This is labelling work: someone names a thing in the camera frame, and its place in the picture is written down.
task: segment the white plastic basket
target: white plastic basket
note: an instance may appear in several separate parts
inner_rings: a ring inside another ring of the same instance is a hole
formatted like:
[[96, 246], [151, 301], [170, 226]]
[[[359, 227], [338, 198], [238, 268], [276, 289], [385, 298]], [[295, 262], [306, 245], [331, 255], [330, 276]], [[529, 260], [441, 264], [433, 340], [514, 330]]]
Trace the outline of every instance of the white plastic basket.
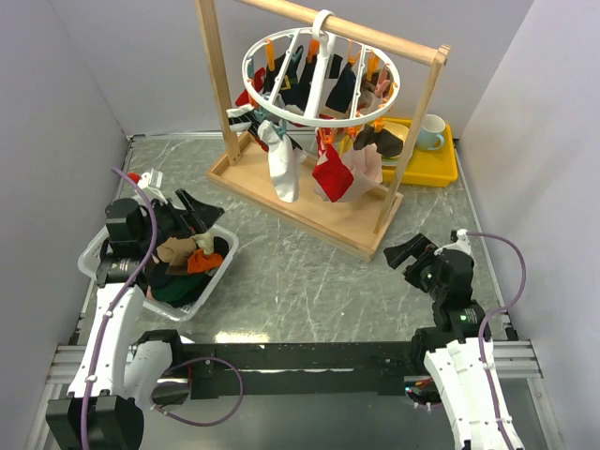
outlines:
[[[140, 199], [137, 195], [133, 198], [138, 203], [142, 202], [142, 199]], [[198, 300], [196, 300], [194, 303], [190, 303], [189, 305], [185, 305], [184, 307], [177, 308], [151, 298], [144, 298], [143, 305], [145, 308], [148, 308], [151, 311], [156, 312], [156, 314], [176, 322], [188, 321], [194, 317], [194, 315], [196, 315], [200, 307], [206, 302], [208, 296], [215, 289], [215, 286], [217, 286], [217, 283], [221, 280], [221, 277], [223, 277], [223, 274], [227, 270], [227, 267], [229, 267], [229, 264], [232, 263], [233, 255], [239, 247], [239, 240], [237, 239], [237, 236], [229, 230], [219, 227], [218, 225], [213, 225], [213, 227], [210, 229], [210, 233], [215, 237], [225, 239], [227, 244], [229, 244], [229, 252], [204, 291], [202, 291], [202, 294]], [[98, 234], [94, 236], [92, 241], [87, 245], [87, 248], [77, 260], [77, 266], [79, 267], [80, 272], [89, 276], [93, 280], [96, 279], [96, 270], [100, 265], [100, 248], [102, 247], [104, 240], [108, 237], [108, 230], [106, 227], [102, 227], [102, 230], [100, 230]]]

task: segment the wooden stand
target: wooden stand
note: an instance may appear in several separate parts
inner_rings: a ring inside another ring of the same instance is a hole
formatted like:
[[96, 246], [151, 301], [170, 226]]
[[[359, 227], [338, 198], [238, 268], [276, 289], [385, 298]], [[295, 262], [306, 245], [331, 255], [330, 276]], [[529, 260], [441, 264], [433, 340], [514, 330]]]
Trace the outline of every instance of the wooden stand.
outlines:
[[[314, 9], [281, 0], [238, 1], [301, 23], [312, 24], [317, 15]], [[278, 199], [271, 184], [266, 153], [247, 133], [237, 140], [235, 133], [229, 128], [226, 110], [231, 108], [231, 97], [218, 33], [215, 0], [196, 0], [196, 9], [223, 138], [227, 144], [226, 153], [208, 171], [208, 178], [278, 217], [292, 221], [297, 227], [365, 261], [370, 261], [398, 211], [402, 200], [402, 195], [398, 193], [400, 180], [413, 155], [421, 122], [427, 113], [429, 101], [450, 48], [443, 45], [438, 50], [431, 49], [329, 16], [322, 25], [323, 31], [430, 66], [429, 75], [389, 188], [375, 187], [355, 202], [324, 202], [313, 191], [312, 169], [316, 158], [312, 157], [307, 159], [301, 169], [299, 200], [285, 203]]]

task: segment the mug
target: mug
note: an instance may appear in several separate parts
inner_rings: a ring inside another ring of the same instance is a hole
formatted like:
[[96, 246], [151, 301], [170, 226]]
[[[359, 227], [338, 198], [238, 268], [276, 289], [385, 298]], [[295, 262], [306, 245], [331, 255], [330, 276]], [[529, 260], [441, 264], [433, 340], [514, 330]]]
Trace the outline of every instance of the mug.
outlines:
[[416, 138], [416, 148], [419, 150], [439, 150], [445, 144], [442, 136], [446, 129], [446, 123], [437, 115], [428, 114], [423, 119], [423, 124], [419, 130], [419, 136]]

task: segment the gray table surface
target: gray table surface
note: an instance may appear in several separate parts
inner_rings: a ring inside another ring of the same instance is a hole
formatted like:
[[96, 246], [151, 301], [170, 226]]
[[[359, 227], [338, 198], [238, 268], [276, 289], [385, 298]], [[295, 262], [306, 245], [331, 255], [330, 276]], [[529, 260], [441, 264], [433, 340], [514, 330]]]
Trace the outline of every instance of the gray table surface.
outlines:
[[[298, 141], [309, 148], [312, 139]], [[167, 197], [185, 188], [202, 202], [222, 206], [226, 213], [218, 224], [240, 241], [223, 279], [193, 319], [171, 322], [145, 309], [135, 338], [146, 330], [175, 328], [195, 342], [407, 340], [416, 328], [433, 325], [431, 299], [390, 269], [382, 250], [419, 232], [444, 245], [453, 229], [476, 230], [460, 178], [446, 188], [401, 186], [404, 200], [397, 216], [367, 263], [209, 183], [205, 173], [223, 151], [218, 138], [141, 139], [129, 150], [128, 171], [159, 169]], [[131, 194], [123, 187], [121, 196]], [[485, 309], [496, 307], [482, 245], [473, 240], [472, 247], [473, 298]], [[94, 304], [92, 295], [89, 305]], [[80, 343], [87, 340], [91, 321], [86, 314]], [[499, 321], [492, 332], [503, 338]]]

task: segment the white hook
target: white hook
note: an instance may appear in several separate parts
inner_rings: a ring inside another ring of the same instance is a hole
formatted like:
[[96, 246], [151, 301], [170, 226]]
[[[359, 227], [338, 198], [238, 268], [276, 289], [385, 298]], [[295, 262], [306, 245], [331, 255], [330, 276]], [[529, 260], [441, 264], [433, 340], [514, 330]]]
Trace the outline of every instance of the white hook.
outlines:
[[312, 38], [321, 42], [321, 45], [327, 45], [327, 40], [329, 40], [327, 33], [321, 31], [323, 22], [328, 16], [335, 16], [335, 14], [327, 9], [322, 9], [317, 13], [312, 23]]

